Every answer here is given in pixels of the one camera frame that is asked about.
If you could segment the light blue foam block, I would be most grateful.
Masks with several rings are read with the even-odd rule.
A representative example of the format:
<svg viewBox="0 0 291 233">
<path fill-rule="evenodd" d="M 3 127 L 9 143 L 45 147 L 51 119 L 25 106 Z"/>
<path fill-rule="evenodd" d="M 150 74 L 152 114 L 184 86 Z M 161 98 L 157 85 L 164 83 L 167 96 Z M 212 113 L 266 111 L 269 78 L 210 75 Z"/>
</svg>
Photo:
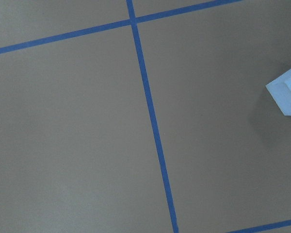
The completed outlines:
<svg viewBox="0 0 291 233">
<path fill-rule="evenodd" d="M 285 116 L 291 116 L 291 69 L 266 85 Z"/>
</svg>

